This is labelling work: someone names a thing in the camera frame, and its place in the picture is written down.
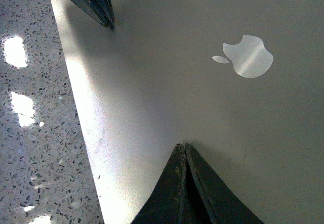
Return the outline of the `right gripper dark finger camera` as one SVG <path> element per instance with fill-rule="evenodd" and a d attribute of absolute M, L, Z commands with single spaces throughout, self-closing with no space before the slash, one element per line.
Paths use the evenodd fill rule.
<path fill-rule="evenodd" d="M 210 223 L 262 223 L 228 188 L 191 144 L 185 144 L 187 165 Z"/>
<path fill-rule="evenodd" d="M 150 197 L 132 223 L 184 223 L 186 155 L 177 144 Z"/>

